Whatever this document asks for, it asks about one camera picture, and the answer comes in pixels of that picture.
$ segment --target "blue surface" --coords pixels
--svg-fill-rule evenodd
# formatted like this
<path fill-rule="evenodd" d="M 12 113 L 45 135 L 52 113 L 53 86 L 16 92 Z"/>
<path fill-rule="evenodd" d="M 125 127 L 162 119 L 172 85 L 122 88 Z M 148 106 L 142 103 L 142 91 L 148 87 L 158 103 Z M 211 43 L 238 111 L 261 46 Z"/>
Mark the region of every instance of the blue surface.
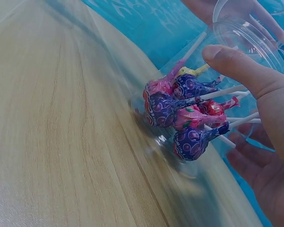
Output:
<path fill-rule="evenodd" d="M 196 18 L 180 0 L 82 1 L 139 46 L 158 69 L 161 69 L 206 29 L 206 25 Z M 256 106 L 255 100 L 249 99 L 246 102 L 250 108 Z M 246 109 L 245 113 L 242 113 L 240 109 L 239 115 L 246 116 L 249 111 L 250 109 Z M 213 144 L 223 157 L 228 147 L 220 140 L 214 140 Z M 224 161 L 246 194 L 263 226 L 271 227 L 252 189 L 232 169 L 226 158 Z"/>

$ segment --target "candy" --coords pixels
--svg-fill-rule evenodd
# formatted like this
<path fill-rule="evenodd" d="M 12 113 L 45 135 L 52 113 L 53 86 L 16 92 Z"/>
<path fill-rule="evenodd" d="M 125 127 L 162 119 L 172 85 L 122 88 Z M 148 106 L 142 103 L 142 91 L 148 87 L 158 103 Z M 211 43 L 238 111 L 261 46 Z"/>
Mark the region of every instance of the candy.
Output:
<path fill-rule="evenodd" d="M 220 135 L 229 131 L 229 123 L 226 122 L 219 128 L 209 131 L 201 131 L 192 127 L 187 127 L 177 131 L 174 136 L 174 152 L 186 161 L 197 160 L 206 150 L 208 144 Z"/>
<path fill-rule="evenodd" d="M 157 93 L 157 92 L 162 92 L 166 93 L 170 96 L 172 96 L 173 89 L 172 89 L 172 82 L 175 80 L 176 77 L 179 75 L 182 75 L 184 71 L 189 71 L 191 75 L 193 76 L 199 76 L 203 72 L 205 72 L 209 68 L 209 65 L 204 65 L 196 70 L 190 70 L 186 67 L 182 67 L 180 71 L 178 72 L 177 75 L 174 76 L 175 73 L 169 74 L 169 76 L 165 76 L 161 79 L 155 79 L 155 80 L 150 80 L 143 91 L 143 98 L 144 100 L 147 99 L 147 97 Z"/>
<path fill-rule="evenodd" d="M 182 130 L 186 127 L 200 129 L 204 124 L 224 123 L 226 115 L 210 116 L 202 114 L 196 105 L 186 107 L 177 111 L 174 127 Z"/>
<path fill-rule="evenodd" d="M 236 97 L 233 97 L 231 100 L 225 103 L 221 103 L 221 104 L 211 99 L 211 100 L 206 100 L 204 102 L 201 102 L 198 105 L 201 113 L 207 114 L 210 116 L 223 115 L 225 113 L 225 110 L 230 109 L 234 106 L 240 106 L 239 99 L 237 99 Z"/>
<path fill-rule="evenodd" d="M 219 90 L 204 96 L 194 97 L 186 100 L 174 100 L 170 95 L 157 92 L 147 98 L 144 103 L 146 118 L 153 127 L 169 127 L 175 120 L 177 110 L 198 104 L 207 99 L 213 99 L 232 92 L 244 89 L 243 85 Z"/>
<path fill-rule="evenodd" d="M 175 79 L 172 89 L 174 96 L 179 100 L 183 100 L 218 91 L 214 87 L 220 82 L 221 79 L 218 78 L 210 83 L 200 83 L 195 76 L 186 73 Z"/>
<path fill-rule="evenodd" d="M 200 101 L 196 99 L 176 101 L 166 93 L 157 92 L 145 101 L 146 119 L 153 127 L 166 128 L 173 124 L 177 110 Z"/>

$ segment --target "pink wrapper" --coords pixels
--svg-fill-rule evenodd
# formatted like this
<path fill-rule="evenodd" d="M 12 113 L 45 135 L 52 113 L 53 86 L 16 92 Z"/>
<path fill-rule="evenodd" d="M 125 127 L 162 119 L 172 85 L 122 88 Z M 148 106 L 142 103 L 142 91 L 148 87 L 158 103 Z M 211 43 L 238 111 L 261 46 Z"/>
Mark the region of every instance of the pink wrapper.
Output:
<path fill-rule="evenodd" d="M 202 114 L 196 106 L 190 106 L 177 111 L 177 119 L 174 123 L 176 130 L 182 130 L 186 127 L 199 129 L 204 124 L 224 123 L 226 115 L 210 116 Z"/>

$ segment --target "finger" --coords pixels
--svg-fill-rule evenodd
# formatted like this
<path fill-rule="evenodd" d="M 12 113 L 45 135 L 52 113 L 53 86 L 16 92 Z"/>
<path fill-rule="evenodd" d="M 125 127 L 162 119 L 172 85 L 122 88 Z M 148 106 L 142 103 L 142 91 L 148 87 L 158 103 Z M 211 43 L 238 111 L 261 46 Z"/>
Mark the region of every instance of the finger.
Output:
<path fill-rule="evenodd" d="M 237 150 L 231 150 L 227 154 L 227 159 L 230 165 L 237 171 L 237 173 L 244 178 L 244 180 L 253 187 L 257 175 L 261 168 L 256 164 L 245 158 Z"/>
<path fill-rule="evenodd" d="M 236 144 L 236 150 L 254 164 L 263 168 L 271 163 L 276 154 L 266 149 L 261 149 L 248 143 L 242 135 L 233 132 L 229 139 Z"/>
<path fill-rule="evenodd" d="M 245 123 L 238 126 L 236 129 L 245 136 L 249 135 L 252 140 L 258 141 L 270 149 L 274 149 L 262 124 Z"/>
<path fill-rule="evenodd" d="M 284 74 L 232 48 L 209 45 L 203 49 L 203 58 L 214 70 L 246 86 L 256 99 L 284 87 Z"/>
<path fill-rule="evenodd" d="M 247 21 L 252 24 L 257 30 L 259 30 L 273 45 L 277 47 L 276 40 L 271 36 L 271 34 L 264 28 L 256 19 L 251 15 L 247 18 Z"/>
<path fill-rule="evenodd" d="M 255 1 L 252 13 L 284 44 L 284 30 L 258 1 Z"/>

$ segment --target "white lollipop stick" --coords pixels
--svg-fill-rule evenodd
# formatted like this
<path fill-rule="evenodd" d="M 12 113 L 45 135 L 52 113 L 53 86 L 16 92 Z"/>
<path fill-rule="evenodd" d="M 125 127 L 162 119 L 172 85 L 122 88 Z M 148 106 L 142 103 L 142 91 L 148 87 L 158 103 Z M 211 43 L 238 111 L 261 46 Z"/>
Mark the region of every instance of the white lollipop stick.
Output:
<path fill-rule="evenodd" d="M 247 117 L 244 117 L 244 118 L 242 118 L 242 119 L 240 119 L 240 120 L 238 120 L 236 122 L 231 123 L 229 125 L 229 129 L 231 130 L 231 129 L 233 129 L 233 128 L 241 125 L 241 124 L 247 123 L 247 122 L 249 122 L 249 121 L 251 121 L 251 120 L 253 120 L 255 118 L 259 118 L 259 117 L 260 117 L 259 116 L 259 112 L 253 113 L 253 114 L 251 114 L 251 115 L 249 115 Z"/>
<path fill-rule="evenodd" d="M 211 130 L 212 128 L 205 125 L 205 129 L 206 130 Z M 236 144 L 234 144 L 233 142 L 231 142 L 229 139 L 227 139 L 225 136 L 219 136 L 218 137 L 220 140 L 222 140 L 224 143 L 226 143 L 228 146 L 230 146 L 231 148 L 236 148 Z"/>
<path fill-rule="evenodd" d="M 199 36 L 199 38 L 195 41 L 195 43 L 192 45 L 192 47 L 187 51 L 187 53 L 184 55 L 184 57 L 181 59 L 183 61 L 187 61 L 188 58 L 193 54 L 193 52 L 197 49 L 197 47 L 203 42 L 205 37 L 207 36 L 206 32 L 202 32 Z"/>
<path fill-rule="evenodd" d="M 244 90 L 244 89 L 246 89 L 246 88 L 243 85 L 238 85 L 238 86 L 235 86 L 235 87 L 227 88 L 227 89 L 224 89 L 224 90 L 221 90 L 221 91 L 216 91 L 216 92 L 209 93 L 207 95 L 200 96 L 200 98 L 203 99 L 203 100 L 208 100 L 208 99 L 216 98 L 216 97 L 219 97 L 219 96 L 228 95 L 230 93 L 233 93 L 233 92 L 236 92 L 236 91 L 241 91 L 241 90 Z"/>
<path fill-rule="evenodd" d="M 242 118 L 240 117 L 227 117 L 226 120 L 229 121 L 229 122 L 236 122 L 236 121 L 239 121 L 241 120 Z M 254 124 L 261 124 L 261 119 L 259 118 L 255 118 L 255 119 L 252 119 L 250 120 L 248 123 L 254 123 Z"/>
<path fill-rule="evenodd" d="M 250 91 L 247 91 L 245 92 L 245 94 L 238 96 L 237 99 L 240 101 L 242 98 L 248 96 L 249 94 L 250 94 Z"/>
<path fill-rule="evenodd" d="M 182 59 L 180 59 L 176 65 L 173 67 L 173 69 L 167 74 L 166 78 L 167 80 L 172 80 L 176 74 L 180 71 L 180 69 L 184 66 L 188 58 L 193 54 L 193 52 L 197 49 L 197 47 L 203 42 L 205 37 L 207 36 L 206 32 L 202 32 L 199 38 L 195 41 L 195 43 L 192 45 L 192 47 L 188 50 L 188 52 L 184 55 Z"/>
<path fill-rule="evenodd" d="M 230 95 L 232 95 L 232 96 L 247 96 L 246 93 L 247 93 L 247 91 L 236 91 L 236 92 L 230 93 Z"/>

